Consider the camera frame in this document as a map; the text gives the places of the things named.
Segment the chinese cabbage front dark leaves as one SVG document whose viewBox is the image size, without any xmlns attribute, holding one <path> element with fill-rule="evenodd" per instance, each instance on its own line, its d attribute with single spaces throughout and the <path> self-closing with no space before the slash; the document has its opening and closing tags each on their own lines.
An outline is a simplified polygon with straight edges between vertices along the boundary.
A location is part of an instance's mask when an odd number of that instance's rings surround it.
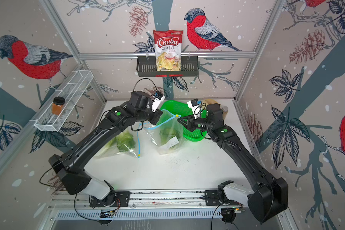
<svg viewBox="0 0 345 230">
<path fill-rule="evenodd" d="M 116 138 L 119 152 L 132 151 L 136 147 L 134 136 L 127 130 L 119 134 Z"/>
</svg>

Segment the clear zipper bag blue zip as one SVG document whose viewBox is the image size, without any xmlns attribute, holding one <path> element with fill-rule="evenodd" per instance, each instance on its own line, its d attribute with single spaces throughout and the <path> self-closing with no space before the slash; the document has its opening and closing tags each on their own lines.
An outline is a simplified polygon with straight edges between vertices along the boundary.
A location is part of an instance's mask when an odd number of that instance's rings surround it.
<svg viewBox="0 0 345 230">
<path fill-rule="evenodd" d="M 130 128 L 123 131 L 105 144 L 94 156 L 95 159 L 126 154 L 134 158 L 140 158 L 140 141 L 137 132 Z"/>
</svg>

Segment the chinese cabbage light green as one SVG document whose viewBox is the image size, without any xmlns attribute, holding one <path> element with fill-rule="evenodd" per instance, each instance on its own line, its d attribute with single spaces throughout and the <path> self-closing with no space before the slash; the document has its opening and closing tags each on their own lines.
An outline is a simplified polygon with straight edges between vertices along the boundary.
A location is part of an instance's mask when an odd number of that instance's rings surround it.
<svg viewBox="0 0 345 230">
<path fill-rule="evenodd" d="M 102 147 L 102 149 L 100 150 L 100 153 L 104 154 L 108 150 L 115 148 L 116 145 L 117 145 L 117 138 L 113 138 Z"/>
</svg>

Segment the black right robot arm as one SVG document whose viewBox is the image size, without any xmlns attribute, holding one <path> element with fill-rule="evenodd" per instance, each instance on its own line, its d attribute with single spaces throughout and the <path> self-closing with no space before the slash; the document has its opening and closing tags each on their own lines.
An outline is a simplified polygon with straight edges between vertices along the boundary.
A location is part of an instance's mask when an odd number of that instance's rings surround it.
<svg viewBox="0 0 345 230">
<path fill-rule="evenodd" d="M 264 223 L 288 208 L 288 184 L 275 178 L 245 148 L 236 132 L 223 120 L 195 119 L 193 115 L 181 117 L 178 122 L 187 130 L 206 131 L 211 140 L 223 149 L 237 164 L 248 180 L 252 194 L 248 204 L 253 216 Z"/>
</svg>

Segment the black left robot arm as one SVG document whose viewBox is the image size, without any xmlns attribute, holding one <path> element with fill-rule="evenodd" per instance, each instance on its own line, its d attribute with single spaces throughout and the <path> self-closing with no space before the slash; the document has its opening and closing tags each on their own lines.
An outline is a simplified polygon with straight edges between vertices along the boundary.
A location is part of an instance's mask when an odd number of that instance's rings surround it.
<svg viewBox="0 0 345 230">
<path fill-rule="evenodd" d="M 99 200 L 112 195 L 113 188 L 107 181 L 93 178 L 85 171 L 85 166 L 109 141 L 137 122 L 156 124 L 163 112 L 157 109 L 126 109 L 117 106 L 106 114 L 100 124 L 79 144 L 63 155 L 53 155 L 49 159 L 51 167 L 70 195 L 88 194 Z"/>
</svg>

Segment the red cassava chips bag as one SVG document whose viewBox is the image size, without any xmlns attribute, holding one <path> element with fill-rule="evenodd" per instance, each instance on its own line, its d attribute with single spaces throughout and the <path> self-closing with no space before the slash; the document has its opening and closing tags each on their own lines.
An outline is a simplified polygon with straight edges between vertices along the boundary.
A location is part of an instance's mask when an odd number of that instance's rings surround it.
<svg viewBox="0 0 345 230">
<path fill-rule="evenodd" d="M 153 31 L 157 71 L 180 71 L 183 31 Z"/>
</svg>

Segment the green plastic basket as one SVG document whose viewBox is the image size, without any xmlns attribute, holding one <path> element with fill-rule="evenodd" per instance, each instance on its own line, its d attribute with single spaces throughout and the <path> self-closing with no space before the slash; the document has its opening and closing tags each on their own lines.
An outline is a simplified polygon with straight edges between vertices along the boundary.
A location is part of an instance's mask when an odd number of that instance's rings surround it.
<svg viewBox="0 0 345 230">
<path fill-rule="evenodd" d="M 192 109 L 188 107 L 187 103 L 182 103 L 174 100 L 165 101 L 161 106 L 161 110 L 163 109 L 169 111 L 172 114 L 178 114 L 182 117 L 193 114 Z M 183 127 L 183 137 L 191 142 L 198 142 L 204 139 L 198 129 L 191 132 L 185 127 Z"/>
</svg>

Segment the bamboo steamer yellow bands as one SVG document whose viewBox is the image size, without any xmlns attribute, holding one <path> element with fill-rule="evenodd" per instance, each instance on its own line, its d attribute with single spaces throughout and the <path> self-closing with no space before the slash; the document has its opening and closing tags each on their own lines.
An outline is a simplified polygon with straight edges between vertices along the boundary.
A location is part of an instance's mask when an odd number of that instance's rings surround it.
<svg viewBox="0 0 345 230">
<path fill-rule="evenodd" d="M 217 101 L 215 101 L 213 99 L 204 99 L 202 102 L 205 103 L 206 105 L 218 103 Z"/>
</svg>

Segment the small clear spice bottle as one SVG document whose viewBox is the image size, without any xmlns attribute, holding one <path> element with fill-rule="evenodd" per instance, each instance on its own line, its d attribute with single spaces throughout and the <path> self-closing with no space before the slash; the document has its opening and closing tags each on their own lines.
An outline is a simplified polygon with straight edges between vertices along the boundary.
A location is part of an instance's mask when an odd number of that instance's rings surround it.
<svg viewBox="0 0 345 230">
<path fill-rule="evenodd" d="M 229 108 L 227 106 L 221 106 L 220 108 L 221 108 L 221 110 L 223 112 L 223 115 L 222 115 L 223 120 L 225 120 L 225 118 L 226 118 L 226 116 L 227 116 L 227 114 L 229 112 Z"/>
</svg>

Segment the orange spice jar black lid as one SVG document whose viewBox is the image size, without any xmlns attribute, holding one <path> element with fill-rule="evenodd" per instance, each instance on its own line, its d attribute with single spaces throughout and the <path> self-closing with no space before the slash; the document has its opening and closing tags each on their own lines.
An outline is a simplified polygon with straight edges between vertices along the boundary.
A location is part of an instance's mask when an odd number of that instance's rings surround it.
<svg viewBox="0 0 345 230">
<path fill-rule="evenodd" d="M 63 106 L 65 105 L 65 99 L 61 96 L 57 96 L 54 98 L 52 103 L 52 114 L 59 116 L 63 110 Z"/>
</svg>

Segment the black wall basket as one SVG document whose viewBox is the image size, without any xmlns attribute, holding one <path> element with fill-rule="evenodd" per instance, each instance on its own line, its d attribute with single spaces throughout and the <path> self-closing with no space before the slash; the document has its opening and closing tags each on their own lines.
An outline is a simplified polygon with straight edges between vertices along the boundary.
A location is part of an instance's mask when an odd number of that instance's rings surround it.
<svg viewBox="0 0 345 230">
<path fill-rule="evenodd" d="M 180 71 L 157 71 L 155 58 L 145 56 L 138 57 L 137 67 L 140 77 L 196 77 L 198 76 L 198 58 L 197 56 L 182 56 Z"/>
</svg>

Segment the aluminium rail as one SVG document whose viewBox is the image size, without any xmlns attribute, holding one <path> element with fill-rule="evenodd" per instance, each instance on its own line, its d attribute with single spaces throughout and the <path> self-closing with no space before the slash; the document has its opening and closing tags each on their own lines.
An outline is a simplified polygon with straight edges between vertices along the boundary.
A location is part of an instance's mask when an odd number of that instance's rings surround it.
<svg viewBox="0 0 345 230">
<path fill-rule="evenodd" d="M 205 190 L 217 190 L 217 188 L 182 190 L 129 190 L 131 192 L 130 200 L 128 206 L 123 208 L 159 209 L 213 207 L 206 206 L 205 201 L 201 199 Z M 233 185 L 228 185 L 226 188 L 224 188 L 224 192 L 229 200 L 235 200 L 241 203 L 242 206 L 248 207 L 248 195 L 252 194 L 253 190 L 233 183 Z M 57 191 L 51 199 L 49 208 L 66 209 L 72 206 L 74 202 L 79 201 L 81 208 L 93 209 L 90 208 L 90 198 L 91 196 L 88 194 L 80 193 L 78 195 L 69 195 L 66 191 Z"/>
</svg>

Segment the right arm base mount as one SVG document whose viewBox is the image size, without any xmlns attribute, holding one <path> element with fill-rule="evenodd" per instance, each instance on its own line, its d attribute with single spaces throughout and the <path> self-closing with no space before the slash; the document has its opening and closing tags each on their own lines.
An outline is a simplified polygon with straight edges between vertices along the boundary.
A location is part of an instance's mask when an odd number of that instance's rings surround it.
<svg viewBox="0 0 345 230">
<path fill-rule="evenodd" d="M 217 190 L 205 190 L 204 195 L 201 197 L 205 201 L 206 206 L 218 206 L 218 205 L 239 205 L 242 207 L 242 204 L 235 201 L 229 200 L 227 195 L 224 192 L 224 188 L 228 185 L 233 185 L 234 181 L 228 180 L 220 185 L 218 185 Z"/>
</svg>

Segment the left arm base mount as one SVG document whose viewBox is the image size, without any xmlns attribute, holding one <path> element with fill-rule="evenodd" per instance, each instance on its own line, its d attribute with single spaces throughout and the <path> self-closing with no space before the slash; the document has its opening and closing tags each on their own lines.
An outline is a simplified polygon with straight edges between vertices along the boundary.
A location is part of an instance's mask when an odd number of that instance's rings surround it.
<svg viewBox="0 0 345 230">
<path fill-rule="evenodd" d="M 90 208 L 123 208 L 127 207 L 130 200 L 130 191 L 112 190 L 104 199 L 99 200 L 94 196 L 90 198 Z"/>
</svg>

